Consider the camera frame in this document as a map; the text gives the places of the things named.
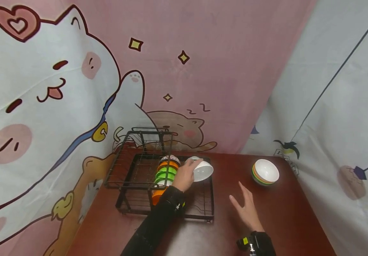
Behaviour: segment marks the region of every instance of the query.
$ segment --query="pink cheek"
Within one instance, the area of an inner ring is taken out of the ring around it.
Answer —
[[[0,130],[0,164],[21,158],[32,142],[32,132],[24,124],[11,124]]]
[[[194,136],[195,136],[195,131],[193,131],[193,130],[185,130],[185,131],[184,131],[184,136],[185,136],[185,137],[192,138],[192,137],[194,137]]]
[[[82,63],[82,73],[87,78],[93,79],[101,66],[102,61],[100,60],[100,57],[94,52],[88,52]]]

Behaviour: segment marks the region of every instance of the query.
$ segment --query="bowl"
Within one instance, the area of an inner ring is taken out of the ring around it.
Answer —
[[[168,173],[167,180],[173,182],[175,175],[172,173]],[[160,181],[164,181],[166,179],[166,172],[161,173],[157,178],[155,178],[154,183],[159,183]]]
[[[159,175],[161,173],[166,173],[167,172],[167,167],[163,167],[161,168],[157,173],[156,173],[156,178],[159,177]],[[172,173],[174,174],[174,176],[177,174],[177,171],[174,168],[168,168],[168,173]]]
[[[160,201],[160,197],[166,191],[166,189],[167,188],[165,188],[163,190],[154,190],[153,191],[153,195],[151,196],[151,201],[152,201],[153,205],[156,205]]]
[[[164,182],[165,182],[165,180],[159,181],[159,182],[157,183],[157,185],[164,186]],[[167,180],[167,184],[166,184],[166,186],[167,186],[167,187],[168,187],[168,186],[171,186],[172,184],[173,184],[173,182],[172,182],[172,181]]]
[[[198,156],[192,156],[189,159],[198,160]],[[194,169],[194,182],[203,181],[210,177],[214,172],[214,168],[206,161],[200,162]]]
[[[157,171],[159,171],[160,169],[164,168],[164,167],[167,167],[167,166],[170,166],[171,169],[176,169],[178,170],[178,164],[174,161],[170,161],[170,164],[168,164],[168,162],[162,162],[159,167],[157,167]]]
[[[257,176],[255,172],[255,168],[252,168],[252,178],[254,178],[254,181],[256,181],[259,185],[262,185],[262,186],[269,186],[272,184],[272,183],[267,183],[265,181],[260,180],[260,178]]]
[[[264,184],[270,185],[270,184],[273,183],[273,182],[269,182],[269,181],[263,179],[261,176],[259,176],[259,174],[256,172],[255,165],[252,166],[252,175],[254,175],[255,178],[257,178],[260,182],[262,182]]]
[[[254,163],[252,170],[255,171],[257,178],[265,183],[275,183],[279,179],[279,171],[275,164],[267,159],[259,159]]]
[[[179,161],[179,159],[176,157],[176,156],[173,156],[173,155],[169,155],[169,156],[163,156],[163,158],[161,158],[159,164],[161,162],[168,162],[168,159],[170,159],[170,162],[171,161],[174,161],[176,162],[176,164],[178,164],[178,166],[181,164],[181,162]]]

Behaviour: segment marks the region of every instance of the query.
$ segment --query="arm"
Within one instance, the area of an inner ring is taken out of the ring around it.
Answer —
[[[181,209],[183,201],[183,192],[173,186],[168,187],[161,196],[159,203],[144,219],[127,243],[121,255],[152,255],[171,220]]]
[[[272,245],[272,240],[265,233],[262,224],[259,221],[258,213],[254,205],[254,198],[251,191],[246,189],[240,182],[243,196],[244,196],[244,207],[241,207],[237,200],[233,196],[229,196],[230,201],[238,211],[243,223],[251,230],[251,242],[254,250],[256,250],[257,256],[276,256],[275,249]]]
[[[133,237],[127,243],[121,256],[152,255],[164,232],[184,204],[184,193],[194,182],[194,169],[202,159],[187,160],[178,168],[173,184],[166,189],[160,201],[144,219]]]

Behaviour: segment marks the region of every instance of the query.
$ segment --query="black wire dish rack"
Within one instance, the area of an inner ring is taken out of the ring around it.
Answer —
[[[123,142],[114,150],[116,157],[104,183],[106,188],[119,189],[116,202],[119,212],[141,215],[150,213],[154,207],[153,191],[164,190],[167,184],[167,176],[162,185],[154,183],[157,167],[162,157],[171,155],[172,146],[173,132],[165,128],[134,127],[127,132]],[[180,156],[179,151],[174,155],[182,164],[188,158]],[[186,192],[184,218],[203,219],[207,222],[213,220],[212,176],[193,183]]]

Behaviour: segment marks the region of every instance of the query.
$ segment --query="white cartoon cat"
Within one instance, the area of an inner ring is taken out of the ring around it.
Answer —
[[[114,57],[76,6],[55,21],[0,7],[0,244],[51,214],[60,197],[71,201],[65,192],[83,158],[104,157],[118,127],[136,126],[122,116],[145,118],[134,99],[142,102],[142,77],[138,91],[120,89],[130,100],[115,94],[119,86]]]
[[[122,78],[120,89],[114,101],[106,113],[106,120],[109,124],[110,136],[114,137],[113,149],[119,146],[128,131],[136,127],[135,130],[149,130],[155,132],[155,127],[149,116],[141,109],[144,99],[144,79],[138,70],[128,72]],[[139,134],[131,134],[128,140],[134,141],[137,146],[143,144]],[[158,135],[144,134],[145,143],[158,141]]]

